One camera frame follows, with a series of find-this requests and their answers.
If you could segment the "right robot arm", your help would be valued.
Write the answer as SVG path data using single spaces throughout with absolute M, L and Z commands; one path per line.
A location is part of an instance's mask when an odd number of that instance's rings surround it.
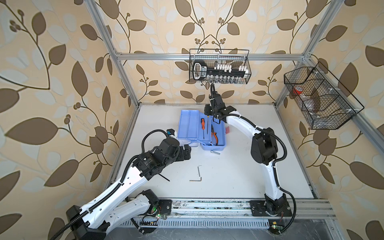
M 227 107 L 217 91 L 211 92 L 209 100 L 210 103 L 205 106 L 207 116 L 235 127 L 252 140 L 251 156 L 261 165 L 265 183 L 265 203 L 259 207 L 259 211 L 270 216 L 279 215 L 289 207 L 289 193 L 280 186 L 276 169 L 276 163 L 287 157 L 285 144 L 273 129 L 257 126 L 234 107 Z

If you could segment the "white and blue tool box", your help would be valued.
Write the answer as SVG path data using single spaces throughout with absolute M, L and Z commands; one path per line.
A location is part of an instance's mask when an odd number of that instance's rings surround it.
M 203 139 L 201 118 L 206 120 L 206 115 L 198 110 L 182 110 L 179 119 L 177 139 L 182 143 L 189 144 L 191 147 L 201 146 L 205 151 L 223 151 L 227 145 L 226 127 L 224 122 L 210 118 L 209 135 L 205 129 L 205 139 Z M 219 143 L 217 146 L 212 144 L 211 125 L 214 126 Z

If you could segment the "orange handled pliers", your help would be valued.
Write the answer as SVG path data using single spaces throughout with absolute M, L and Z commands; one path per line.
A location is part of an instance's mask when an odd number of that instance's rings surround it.
M 214 126 L 211 125 L 211 137 L 212 137 L 212 144 L 214 146 L 217 146 L 219 143 L 217 133 L 215 132 Z

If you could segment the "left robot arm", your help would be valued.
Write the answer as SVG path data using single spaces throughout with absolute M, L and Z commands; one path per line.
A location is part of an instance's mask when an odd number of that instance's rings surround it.
M 67 210 L 68 223 L 50 238 L 57 240 L 70 229 L 77 240 L 103 240 L 113 229 L 138 215 L 151 215 L 159 199 L 152 190 L 143 191 L 129 202 L 124 200 L 137 188 L 159 175 L 174 162 L 191 158 L 192 148 L 166 137 L 159 146 L 133 156 L 122 176 L 89 203 Z

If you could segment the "red handled screwdriver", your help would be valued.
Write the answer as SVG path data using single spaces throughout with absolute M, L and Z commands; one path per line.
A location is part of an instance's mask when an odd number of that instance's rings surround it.
M 202 134 L 203 134 L 203 139 L 205 139 L 205 119 L 204 118 L 201 118 L 201 126 L 202 126 Z

